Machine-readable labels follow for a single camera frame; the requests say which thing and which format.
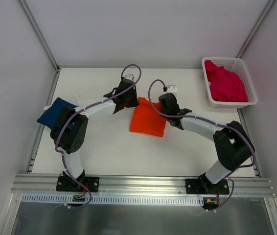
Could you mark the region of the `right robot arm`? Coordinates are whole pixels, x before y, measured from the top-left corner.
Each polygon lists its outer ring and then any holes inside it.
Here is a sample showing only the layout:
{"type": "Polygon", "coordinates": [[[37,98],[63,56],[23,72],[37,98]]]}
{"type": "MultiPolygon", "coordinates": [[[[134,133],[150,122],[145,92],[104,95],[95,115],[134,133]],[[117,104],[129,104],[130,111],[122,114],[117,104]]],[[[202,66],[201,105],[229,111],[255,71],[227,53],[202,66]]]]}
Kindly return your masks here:
{"type": "Polygon", "coordinates": [[[185,181],[187,194],[229,193],[226,177],[237,170],[254,153],[255,149],[242,125],[237,121],[219,124],[197,116],[189,109],[181,109],[172,93],[159,96],[162,117],[171,126],[196,133],[212,141],[217,161],[196,180],[185,181]]]}

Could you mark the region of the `folded white t shirt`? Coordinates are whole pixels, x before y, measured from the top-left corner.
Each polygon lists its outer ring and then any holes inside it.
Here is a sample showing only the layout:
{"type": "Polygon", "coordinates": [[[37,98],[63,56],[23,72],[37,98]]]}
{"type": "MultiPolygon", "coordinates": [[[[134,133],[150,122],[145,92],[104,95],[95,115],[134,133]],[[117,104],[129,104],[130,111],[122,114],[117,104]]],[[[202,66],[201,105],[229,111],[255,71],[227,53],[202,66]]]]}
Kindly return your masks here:
{"type": "Polygon", "coordinates": [[[77,93],[70,94],[68,97],[57,97],[50,105],[47,105],[43,108],[44,111],[53,110],[59,111],[62,108],[69,107],[79,107],[82,101],[77,93]]]}

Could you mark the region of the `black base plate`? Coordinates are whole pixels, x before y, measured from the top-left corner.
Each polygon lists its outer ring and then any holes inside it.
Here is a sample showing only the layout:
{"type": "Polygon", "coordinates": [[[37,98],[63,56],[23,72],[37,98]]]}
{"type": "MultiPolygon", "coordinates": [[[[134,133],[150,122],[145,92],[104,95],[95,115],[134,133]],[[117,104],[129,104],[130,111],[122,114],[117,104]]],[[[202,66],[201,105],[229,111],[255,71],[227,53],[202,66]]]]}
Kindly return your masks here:
{"type": "Polygon", "coordinates": [[[58,177],[56,191],[59,192],[82,192],[84,185],[90,192],[98,192],[100,178],[90,176],[80,176],[76,179],[80,183],[76,183],[71,177],[66,174],[61,174],[58,177]]]}
{"type": "Polygon", "coordinates": [[[220,194],[229,195],[229,185],[227,180],[223,179],[216,184],[204,179],[185,179],[185,189],[187,194],[220,194]]]}

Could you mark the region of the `orange t shirt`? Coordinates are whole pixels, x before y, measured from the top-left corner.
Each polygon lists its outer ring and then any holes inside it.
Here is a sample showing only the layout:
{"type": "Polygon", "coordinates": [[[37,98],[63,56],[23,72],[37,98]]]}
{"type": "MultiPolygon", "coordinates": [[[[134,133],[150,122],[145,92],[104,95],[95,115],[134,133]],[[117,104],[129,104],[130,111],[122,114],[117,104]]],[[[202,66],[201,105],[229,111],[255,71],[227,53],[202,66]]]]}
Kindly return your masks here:
{"type": "Polygon", "coordinates": [[[144,97],[139,97],[139,106],[133,112],[130,132],[163,137],[166,119],[157,113],[151,103],[144,97]]]}

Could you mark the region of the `aluminium front rail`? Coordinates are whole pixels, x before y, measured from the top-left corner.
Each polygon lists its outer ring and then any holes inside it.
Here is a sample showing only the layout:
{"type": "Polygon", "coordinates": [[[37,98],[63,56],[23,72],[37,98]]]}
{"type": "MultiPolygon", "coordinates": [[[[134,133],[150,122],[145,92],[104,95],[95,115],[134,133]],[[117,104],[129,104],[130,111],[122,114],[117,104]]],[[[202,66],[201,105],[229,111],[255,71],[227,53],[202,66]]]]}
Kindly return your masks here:
{"type": "MultiPolygon", "coordinates": [[[[17,174],[11,192],[56,191],[58,174],[17,174]]],[[[99,175],[98,193],[102,195],[151,195],[184,196],[191,184],[186,177],[113,176],[99,175]]],[[[257,177],[233,177],[234,197],[276,198],[270,179],[257,177]]]]}

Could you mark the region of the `folded navy blue t shirt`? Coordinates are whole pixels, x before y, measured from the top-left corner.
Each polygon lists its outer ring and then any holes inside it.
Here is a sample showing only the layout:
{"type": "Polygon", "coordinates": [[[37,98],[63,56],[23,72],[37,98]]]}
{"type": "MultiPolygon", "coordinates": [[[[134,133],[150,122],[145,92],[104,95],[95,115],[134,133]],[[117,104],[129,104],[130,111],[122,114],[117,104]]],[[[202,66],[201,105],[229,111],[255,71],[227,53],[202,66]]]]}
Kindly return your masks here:
{"type": "Polygon", "coordinates": [[[66,106],[69,106],[71,108],[77,107],[76,105],[69,103],[58,97],[50,106],[48,106],[44,110],[43,114],[36,121],[39,124],[44,125],[48,127],[50,130],[52,130],[57,121],[58,116],[61,113],[61,110],[66,106]]]}

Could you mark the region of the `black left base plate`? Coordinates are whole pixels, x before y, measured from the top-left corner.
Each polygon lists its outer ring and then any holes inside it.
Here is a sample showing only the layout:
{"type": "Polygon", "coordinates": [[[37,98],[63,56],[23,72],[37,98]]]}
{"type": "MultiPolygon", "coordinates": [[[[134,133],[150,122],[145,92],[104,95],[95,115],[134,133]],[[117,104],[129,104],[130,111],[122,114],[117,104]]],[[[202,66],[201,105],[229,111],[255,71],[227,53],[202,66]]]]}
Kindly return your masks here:
{"type": "Polygon", "coordinates": [[[71,177],[66,174],[61,174],[58,177],[56,191],[59,192],[82,192],[84,185],[90,192],[98,192],[100,178],[90,176],[80,176],[76,179],[80,183],[76,183],[71,177]]]}

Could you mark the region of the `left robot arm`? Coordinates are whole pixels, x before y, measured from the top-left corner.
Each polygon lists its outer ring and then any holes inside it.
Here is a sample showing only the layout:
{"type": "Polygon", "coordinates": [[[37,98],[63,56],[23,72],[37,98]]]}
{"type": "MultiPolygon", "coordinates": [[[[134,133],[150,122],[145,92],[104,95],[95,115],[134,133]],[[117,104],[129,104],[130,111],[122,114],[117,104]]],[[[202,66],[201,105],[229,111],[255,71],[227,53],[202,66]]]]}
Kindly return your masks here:
{"type": "Polygon", "coordinates": [[[98,190],[90,183],[98,183],[98,178],[88,178],[82,167],[80,151],[87,126],[90,120],[113,115],[124,108],[133,108],[139,105],[135,82],[123,78],[118,87],[104,95],[103,99],[86,108],[72,108],[65,106],[50,132],[55,143],[55,150],[62,155],[64,171],[58,177],[57,191],[83,191],[88,187],[91,191],[98,190]]]}

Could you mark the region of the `magenta t shirt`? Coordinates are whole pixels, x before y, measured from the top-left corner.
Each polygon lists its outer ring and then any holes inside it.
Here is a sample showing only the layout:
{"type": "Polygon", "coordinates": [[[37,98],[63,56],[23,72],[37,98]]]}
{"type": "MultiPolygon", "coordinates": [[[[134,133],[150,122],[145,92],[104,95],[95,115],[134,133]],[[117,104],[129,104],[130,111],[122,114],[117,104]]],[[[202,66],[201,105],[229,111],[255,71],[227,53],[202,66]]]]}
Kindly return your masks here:
{"type": "Polygon", "coordinates": [[[240,77],[212,61],[204,63],[211,97],[219,102],[248,102],[245,86],[240,77]]]}

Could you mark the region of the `white plastic basket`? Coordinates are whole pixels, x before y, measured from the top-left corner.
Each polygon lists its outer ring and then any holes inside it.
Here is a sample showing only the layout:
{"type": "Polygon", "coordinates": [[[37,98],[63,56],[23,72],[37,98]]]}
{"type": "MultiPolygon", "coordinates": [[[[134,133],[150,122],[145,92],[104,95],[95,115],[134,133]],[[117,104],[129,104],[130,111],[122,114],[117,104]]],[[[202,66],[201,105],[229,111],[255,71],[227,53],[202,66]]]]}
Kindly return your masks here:
{"type": "Polygon", "coordinates": [[[246,106],[255,105],[258,102],[255,88],[250,76],[250,73],[246,67],[244,61],[240,58],[234,57],[218,57],[210,56],[202,58],[202,68],[204,73],[204,81],[207,90],[208,104],[212,108],[236,108],[241,109],[246,106]],[[211,61],[218,67],[224,67],[228,71],[236,73],[241,79],[245,87],[245,92],[248,98],[248,102],[221,102],[215,101],[210,92],[210,82],[208,81],[208,75],[206,71],[205,62],[211,61]]]}

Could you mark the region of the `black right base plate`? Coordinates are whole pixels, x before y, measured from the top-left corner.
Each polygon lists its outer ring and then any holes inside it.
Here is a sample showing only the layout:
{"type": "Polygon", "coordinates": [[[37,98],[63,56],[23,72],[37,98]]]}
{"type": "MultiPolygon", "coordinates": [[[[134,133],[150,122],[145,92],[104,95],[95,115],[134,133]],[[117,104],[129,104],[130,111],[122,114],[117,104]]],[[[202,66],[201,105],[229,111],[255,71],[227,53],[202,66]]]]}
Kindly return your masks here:
{"type": "Polygon", "coordinates": [[[229,185],[227,180],[223,179],[216,184],[204,179],[185,179],[185,189],[187,194],[220,194],[229,195],[229,185]]]}

